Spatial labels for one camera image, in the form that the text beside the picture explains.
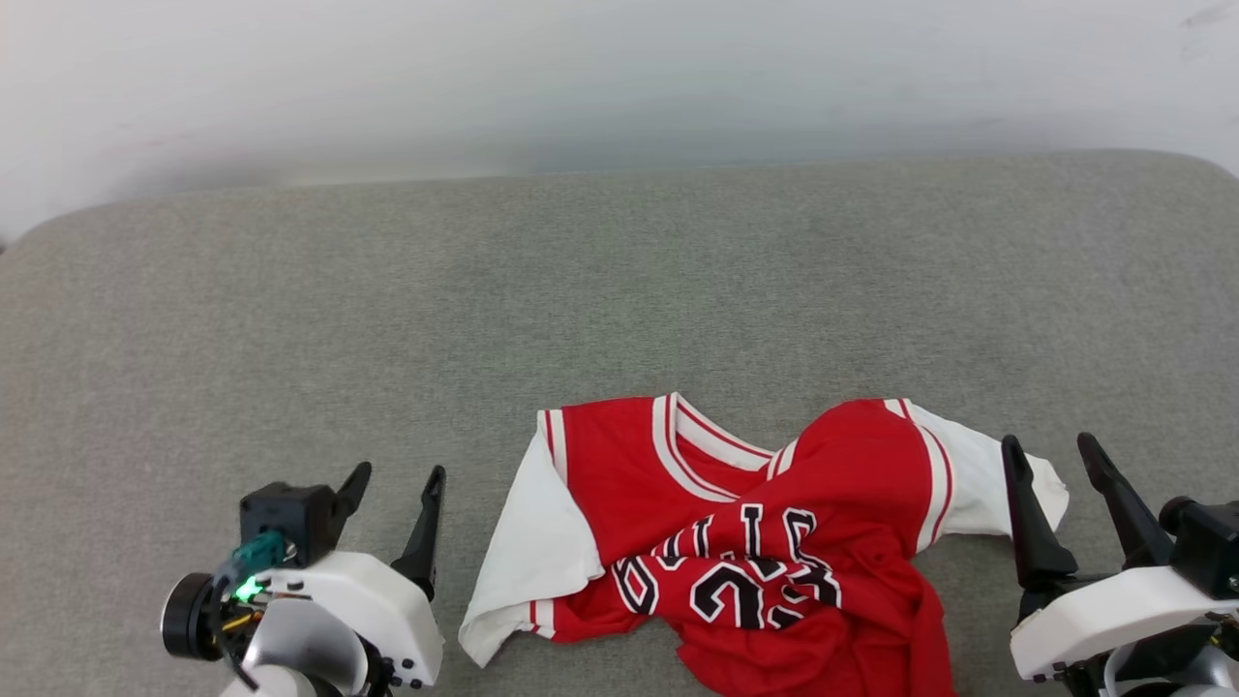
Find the red jersey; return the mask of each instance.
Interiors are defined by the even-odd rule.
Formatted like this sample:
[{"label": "red jersey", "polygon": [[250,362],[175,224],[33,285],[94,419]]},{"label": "red jersey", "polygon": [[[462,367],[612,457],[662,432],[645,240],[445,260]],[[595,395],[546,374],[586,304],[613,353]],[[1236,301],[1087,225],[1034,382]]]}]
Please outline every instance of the red jersey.
[{"label": "red jersey", "polygon": [[[1057,526],[1067,490],[1030,458]],[[769,452],[679,395],[539,413],[460,640],[560,643],[650,617],[727,696],[952,695],[942,607],[909,560],[1010,535],[999,443],[906,400],[840,405]]]}]

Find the green led light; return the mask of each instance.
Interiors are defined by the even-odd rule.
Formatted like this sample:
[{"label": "green led light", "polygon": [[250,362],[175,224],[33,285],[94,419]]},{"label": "green led light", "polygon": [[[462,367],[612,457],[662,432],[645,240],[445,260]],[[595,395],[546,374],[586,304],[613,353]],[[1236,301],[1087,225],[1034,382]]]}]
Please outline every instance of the green led light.
[{"label": "green led light", "polygon": [[258,577],[249,577],[245,583],[240,584],[240,588],[233,592],[233,598],[237,598],[242,603],[249,603],[254,595],[263,592],[263,587],[258,584]]}]

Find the camera lens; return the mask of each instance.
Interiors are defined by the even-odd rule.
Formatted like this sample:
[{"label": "camera lens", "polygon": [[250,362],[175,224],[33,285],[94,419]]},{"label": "camera lens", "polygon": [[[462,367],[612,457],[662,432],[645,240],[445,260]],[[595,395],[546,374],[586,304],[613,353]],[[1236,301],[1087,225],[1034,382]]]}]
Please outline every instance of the camera lens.
[{"label": "camera lens", "polygon": [[211,636],[204,613],[211,597],[211,574],[191,573],[172,588],[164,603],[160,634],[164,649],[178,659],[218,661],[223,657]]}]

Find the gray fabric surface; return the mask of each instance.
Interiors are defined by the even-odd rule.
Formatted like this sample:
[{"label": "gray fabric surface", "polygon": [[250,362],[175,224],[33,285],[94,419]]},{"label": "gray fabric surface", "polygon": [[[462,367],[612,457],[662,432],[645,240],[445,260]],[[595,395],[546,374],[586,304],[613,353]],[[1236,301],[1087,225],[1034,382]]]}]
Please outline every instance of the gray fabric surface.
[{"label": "gray fabric surface", "polygon": [[[375,464],[346,548],[396,555],[449,470],[436,615],[465,613],[534,411],[683,391],[787,442],[904,396],[1017,433],[1073,491],[1062,539],[1116,567],[1074,452],[1092,431],[1160,506],[1239,498],[1239,186],[1150,152],[225,191],[59,218],[0,256],[0,675],[7,695],[216,695],[165,656],[165,594],[237,500]],[[1009,545],[918,565],[961,695],[1022,687]],[[660,623],[442,695],[704,695]]]}]

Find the black printed number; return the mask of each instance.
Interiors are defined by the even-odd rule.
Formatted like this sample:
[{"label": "black printed number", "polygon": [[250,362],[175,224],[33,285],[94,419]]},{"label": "black printed number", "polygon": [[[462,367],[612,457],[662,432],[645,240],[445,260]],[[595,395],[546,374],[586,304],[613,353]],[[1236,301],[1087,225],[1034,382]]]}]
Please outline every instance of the black printed number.
[{"label": "black printed number", "polygon": [[787,529],[787,543],[792,550],[792,558],[807,567],[788,577],[788,581],[812,588],[814,600],[840,607],[839,582],[835,581],[830,565],[800,548],[804,539],[817,530],[818,517],[810,511],[788,509],[783,511],[783,526]]},{"label": "black printed number", "polygon": [[740,567],[721,563],[693,584],[693,610],[707,623],[722,614],[724,594],[735,594],[736,626],[762,629],[762,587]]}]

